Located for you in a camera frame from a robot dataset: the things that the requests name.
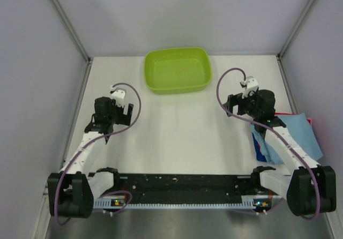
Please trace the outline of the light blue t shirt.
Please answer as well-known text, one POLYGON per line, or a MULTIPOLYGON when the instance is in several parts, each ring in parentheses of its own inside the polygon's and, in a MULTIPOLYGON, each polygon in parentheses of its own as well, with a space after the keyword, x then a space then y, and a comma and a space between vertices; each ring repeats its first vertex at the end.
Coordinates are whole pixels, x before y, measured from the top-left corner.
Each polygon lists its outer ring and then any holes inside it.
MULTIPOLYGON (((292 138, 302 147, 307 155, 316 161, 323 157, 322 150, 309 122, 311 119, 307 119, 305 114, 276 113, 276 115, 286 124, 292 138)), ((267 162, 272 165, 283 164, 274 148, 264 141, 253 124, 250 124, 250 130, 257 161, 267 162)))

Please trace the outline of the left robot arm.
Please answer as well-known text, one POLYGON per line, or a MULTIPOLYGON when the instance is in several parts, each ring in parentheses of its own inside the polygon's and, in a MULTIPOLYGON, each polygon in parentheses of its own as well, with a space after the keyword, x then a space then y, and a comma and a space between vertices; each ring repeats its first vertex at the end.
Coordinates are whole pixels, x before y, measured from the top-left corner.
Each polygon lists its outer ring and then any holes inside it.
POLYGON ((100 97, 94 101, 94 113, 86 125, 83 137, 72 158, 57 173, 47 179, 49 211, 56 218, 88 218, 94 201, 105 191, 116 194, 121 180, 114 168, 100 168, 90 176, 91 168, 115 135, 114 125, 127 129, 133 123, 134 105, 124 105, 121 99, 100 97))

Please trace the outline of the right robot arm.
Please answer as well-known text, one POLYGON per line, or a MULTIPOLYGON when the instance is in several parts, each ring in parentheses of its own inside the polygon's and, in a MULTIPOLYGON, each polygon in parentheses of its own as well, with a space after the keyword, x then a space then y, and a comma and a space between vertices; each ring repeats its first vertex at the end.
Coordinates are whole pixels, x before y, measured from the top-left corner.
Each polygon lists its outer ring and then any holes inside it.
POLYGON ((267 189, 286 199, 295 216, 315 218, 320 213, 337 208, 336 175, 330 166, 322 166, 312 159, 290 135, 287 125, 275 114, 275 95, 272 91, 257 89, 244 96, 231 94, 222 105, 228 116, 240 120, 249 115, 262 140, 273 148, 287 167, 285 176, 273 168, 256 168, 250 187, 257 194, 267 189))

